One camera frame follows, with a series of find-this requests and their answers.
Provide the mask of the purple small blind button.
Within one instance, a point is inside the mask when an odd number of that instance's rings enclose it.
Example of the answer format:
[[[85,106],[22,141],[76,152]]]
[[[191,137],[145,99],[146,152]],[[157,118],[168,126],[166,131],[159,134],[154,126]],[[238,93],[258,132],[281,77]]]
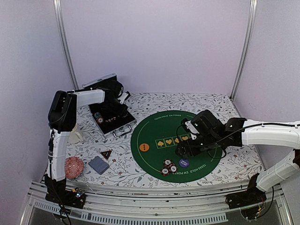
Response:
[[[190,163],[189,163],[189,161],[187,159],[181,159],[179,161],[179,165],[182,168],[187,168],[187,167],[189,167]]]

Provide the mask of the red black 100 chip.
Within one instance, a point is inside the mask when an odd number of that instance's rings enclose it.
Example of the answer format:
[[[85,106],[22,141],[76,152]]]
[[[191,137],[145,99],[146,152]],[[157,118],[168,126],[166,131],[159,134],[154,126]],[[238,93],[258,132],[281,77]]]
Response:
[[[163,165],[164,165],[164,167],[169,167],[170,165],[172,165],[172,161],[170,160],[170,159],[165,159],[164,161],[163,161]]]

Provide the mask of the orange big blind button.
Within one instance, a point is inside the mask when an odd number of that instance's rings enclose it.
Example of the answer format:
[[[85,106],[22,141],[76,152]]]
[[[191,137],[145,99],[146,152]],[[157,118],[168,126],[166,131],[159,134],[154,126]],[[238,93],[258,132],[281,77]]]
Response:
[[[139,146],[139,150],[141,152],[147,152],[147,151],[149,151],[149,149],[150,149],[150,146],[147,143],[142,143]]]

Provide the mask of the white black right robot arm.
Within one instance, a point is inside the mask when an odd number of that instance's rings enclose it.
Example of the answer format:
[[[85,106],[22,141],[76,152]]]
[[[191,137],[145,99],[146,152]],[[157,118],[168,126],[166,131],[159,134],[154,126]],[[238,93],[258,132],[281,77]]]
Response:
[[[259,122],[246,118],[230,118],[225,124],[211,111],[204,110],[193,119],[184,119],[181,126],[191,137],[179,141],[175,153],[183,159],[209,152],[215,148],[244,145],[271,145],[292,148],[292,151],[270,169],[254,175],[242,200],[253,204],[274,185],[300,170],[300,123]]]

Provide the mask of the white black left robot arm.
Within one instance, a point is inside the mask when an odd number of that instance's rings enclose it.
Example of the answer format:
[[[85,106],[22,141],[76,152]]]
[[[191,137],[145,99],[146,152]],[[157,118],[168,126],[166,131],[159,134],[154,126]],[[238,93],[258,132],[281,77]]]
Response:
[[[59,203],[66,203],[70,199],[66,190],[65,158],[68,139],[77,123],[77,109],[99,104],[106,112],[125,116],[128,107],[124,101],[129,96],[124,86],[112,79],[102,80],[81,90],[59,90],[55,93],[48,113],[50,140],[45,182],[48,193]]]

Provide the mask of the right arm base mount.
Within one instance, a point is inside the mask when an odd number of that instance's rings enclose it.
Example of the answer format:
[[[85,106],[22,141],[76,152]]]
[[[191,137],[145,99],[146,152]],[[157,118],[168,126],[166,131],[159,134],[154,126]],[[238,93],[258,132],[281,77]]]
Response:
[[[256,203],[264,203],[266,199],[264,191],[259,190],[257,187],[248,187],[245,191],[226,195],[225,202],[229,209],[235,209]]]

